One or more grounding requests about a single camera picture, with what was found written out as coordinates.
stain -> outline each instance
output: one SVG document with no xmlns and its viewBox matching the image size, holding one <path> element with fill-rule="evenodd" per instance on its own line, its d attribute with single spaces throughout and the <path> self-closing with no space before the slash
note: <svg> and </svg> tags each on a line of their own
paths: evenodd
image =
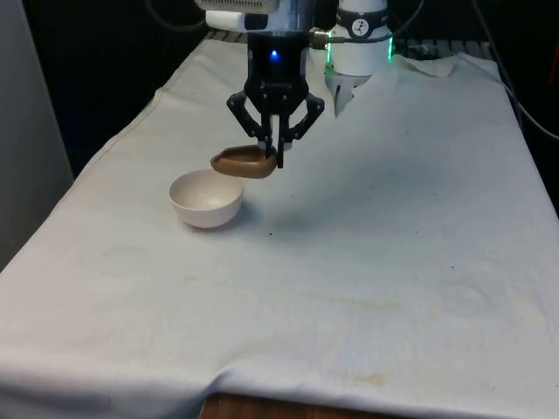
<svg viewBox="0 0 559 419">
<path fill-rule="evenodd" d="M 200 278 L 192 277 L 191 275 L 183 276 L 184 283 L 193 283 L 196 281 L 201 281 Z M 324 297 L 318 294 L 312 294 L 310 292 L 293 292 L 288 290 L 274 290 L 269 288 L 260 288 L 256 286 L 243 286 L 243 285 L 232 285 L 226 284 L 225 282 L 220 281 L 204 281 L 206 284 L 211 284 L 214 286 L 222 286 L 226 288 L 230 288 L 234 291 L 238 292 L 266 292 L 273 295 L 280 295 L 285 297 L 295 297 L 295 298 L 302 298 L 302 299 L 310 299 L 310 300 L 317 300 L 329 304 L 337 304 L 337 305 L 348 305 L 348 306 L 357 306 L 359 308 L 367 309 L 367 310 L 384 310 L 389 312 L 398 313 L 402 311 L 402 303 L 395 300 L 386 300 L 386 301 L 368 301 L 364 299 L 331 299 L 329 297 Z"/>
<path fill-rule="evenodd" d="M 370 386 L 382 387 L 386 382 L 384 374 L 374 373 L 369 375 L 358 375 L 355 381 L 369 384 Z"/>
<path fill-rule="evenodd" d="M 474 285 L 451 284 L 441 292 L 444 308 L 457 317 L 479 317 L 492 307 L 491 299 Z"/>
</svg>

white tablecloth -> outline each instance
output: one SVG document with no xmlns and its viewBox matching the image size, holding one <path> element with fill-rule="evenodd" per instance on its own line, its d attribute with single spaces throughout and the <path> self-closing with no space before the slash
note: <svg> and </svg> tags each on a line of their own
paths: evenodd
<svg viewBox="0 0 559 419">
<path fill-rule="evenodd" d="M 494 71 L 494 64 L 479 62 Z M 499 84 L 386 65 L 221 230 L 179 175 L 248 143 L 205 41 L 0 276 L 0 416 L 178 418 L 215 391 L 417 417 L 559 414 L 559 229 Z"/>
</svg>

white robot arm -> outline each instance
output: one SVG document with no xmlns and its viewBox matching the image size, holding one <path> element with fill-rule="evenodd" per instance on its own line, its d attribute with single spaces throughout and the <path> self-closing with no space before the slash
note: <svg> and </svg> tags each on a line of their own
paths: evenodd
<svg viewBox="0 0 559 419">
<path fill-rule="evenodd" d="M 306 59 L 309 43 L 328 42 L 324 32 L 311 31 L 315 0 L 196 0 L 206 10 L 209 26 L 248 33 L 248 77 L 244 89 L 227 100 L 227 106 L 250 137 L 255 137 L 266 157 L 277 155 L 283 167 L 284 151 L 300 140 L 324 111 L 324 101 L 309 92 Z M 338 39 L 355 43 L 332 45 L 338 73 L 370 76 L 386 59 L 388 42 L 359 43 L 389 33 L 386 0 L 340 0 L 336 26 Z M 258 123 L 245 108 L 249 99 L 260 113 Z M 289 119 L 305 101 L 307 115 L 293 127 Z M 273 147 L 271 118 L 279 116 L 278 149 Z"/>
</svg>

black cable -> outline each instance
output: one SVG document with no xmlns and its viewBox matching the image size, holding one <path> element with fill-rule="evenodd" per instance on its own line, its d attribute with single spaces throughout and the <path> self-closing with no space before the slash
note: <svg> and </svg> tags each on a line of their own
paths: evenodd
<svg viewBox="0 0 559 419">
<path fill-rule="evenodd" d="M 497 44 L 495 43 L 495 40 L 493 38 L 493 34 L 491 33 L 491 30 L 489 29 L 489 26 L 487 25 L 486 19 L 483 16 L 483 13 L 481 12 L 480 6 L 478 5 L 477 0 L 470 0 L 470 2 L 472 3 L 472 7 L 473 10 L 475 11 L 475 14 L 478 16 L 478 20 L 480 21 L 481 27 L 483 28 L 483 31 L 486 33 L 487 36 L 487 41 L 489 41 L 489 44 L 492 46 L 493 48 L 493 53 L 495 55 L 495 61 L 497 61 L 497 65 L 499 66 L 501 72 L 503 73 L 503 77 L 505 79 L 505 86 L 508 87 L 508 89 L 510 89 L 510 96 L 513 100 L 514 103 L 514 113 L 516 113 L 516 119 L 518 120 L 518 125 L 521 128 L 521 131 L 524 131 L 524 124 L 522 123 L 522 111 L 521 108 L 519 106 L 519 100 L 517 99 L 518 97 L 516 96 L 516 91 L 514 90 L 514 86 L 513 86 L 513 82 L 510 79 L 510 77 L 508 76 L 508 72 L 507 72 L 507 68 L 505 68 L 505 65 L 503 64 L 503 60 L 500 58 L 500 54 L 499 51 L 497 51 Z"/>
<path fill-rule="evenodd" d="M 421 0 L 416 11 L 411 15 L 408 21 L 400 26 L 396 31 L 390 33 L 388 35 L 384 35 L 383 37 L 379 38 L 369 38 L 369 39 L 353 39 L 353 38 L 345 38 L 345 37 L 334 37 L 329 40 L 330 44 L 377 44 L 379 42 L 388 41 L 390 38 L 397 38 L 402 35 L 407 29 L 410 27 L 411 24 L 416 20 L 419 16 L 419 13 L 423 9 L 426 0 Z"/>
<path fill-rule="evenodd" d="M 165 19 L 161 17 L 157 11 L 154 9 L 154 5 L 152 4 L 152 0 L 145 0 L 146 9 L 148 13 L 152 16 L 152 18 L 160 24 L 163 28 L 174 31 L 174 32 L 195 32 L 198 31 L 205 26 L 205 19 L 203 18 L 200 22 L 196 22 L 195 24 L 172 24 L 171 22 L 167 22 Z"/>
</svg>

